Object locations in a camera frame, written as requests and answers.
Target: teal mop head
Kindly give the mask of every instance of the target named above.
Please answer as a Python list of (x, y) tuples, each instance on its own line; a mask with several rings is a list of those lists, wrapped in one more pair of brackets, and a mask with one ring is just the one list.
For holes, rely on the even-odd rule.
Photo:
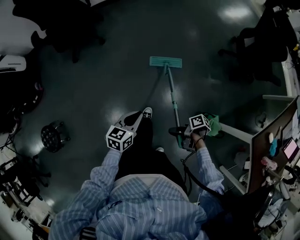
[(164, 57), (150, 57), (150, 66), (164, 67), (168, 65), (171, 68), (182, 68), (181, 58), (164, 58)]

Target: mop handle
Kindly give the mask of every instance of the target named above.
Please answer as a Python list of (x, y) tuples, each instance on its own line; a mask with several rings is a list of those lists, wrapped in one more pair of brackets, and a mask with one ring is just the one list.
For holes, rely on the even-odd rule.
[(171, 73), (171, 69), (169, 68), (169, 65), (165, 66), (165, 74), (168, 75), (168, 77), (169, 77), (169, 83), (170, 83), (170, 89), (171, 89), (171, 100), (173, 103), (173, 109), (174, 109), (174, 113), (175, 113), (176, 126), (180, 127), (179, 116), (178, 116), (178, 107), (177, 107), (177, 102), (175, 101), (173, 77), (172, 77), (172, 73)]

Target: green bag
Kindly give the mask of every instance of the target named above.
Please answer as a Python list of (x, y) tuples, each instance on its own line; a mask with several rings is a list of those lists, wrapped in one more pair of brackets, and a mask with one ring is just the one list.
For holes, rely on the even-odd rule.
[(202, 113), (210, 123), (211, 131), (207, 134), (211, 137), (221, 138), (224, 136), (224, 132), (221, 131), (221, 124), (219, 123), (219, 116), (211, 114), (209, 112)]

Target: mop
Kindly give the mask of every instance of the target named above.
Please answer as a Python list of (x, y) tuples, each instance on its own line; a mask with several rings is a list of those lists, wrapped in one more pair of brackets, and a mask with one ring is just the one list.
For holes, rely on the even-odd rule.
[[(171, 89), (171, 99), (173, 104), (173, 109), (175, 113), (175, 121), (176, 127), (180, 127), (179, 116), (178, 116), (178, 107), (175, 100), (175, 93), (174, 93), (174, 82), (171, 73), (171, 68), (182, 68), (182, 59), (181, 58), (165, 58), (165, 57), (150, 57), (150, 66), (155, 67), (164, 67), (165, 75), (169, 77), (169, 84)], [(181, 147), (182, 138), (181, 136), (177, 136), (177, 141), (179, 147)]]

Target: hand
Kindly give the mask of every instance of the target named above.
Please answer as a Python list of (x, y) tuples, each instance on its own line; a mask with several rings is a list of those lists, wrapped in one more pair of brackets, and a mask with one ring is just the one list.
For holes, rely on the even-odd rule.
[(202, 137), (200, 137), (198, 134), (191, 133), (191, 137), (194, 140), (194, 142), (196, 143), (195, 148), (197, 150), (200, 149), (200, 148), (205, 148), (206, 147)]

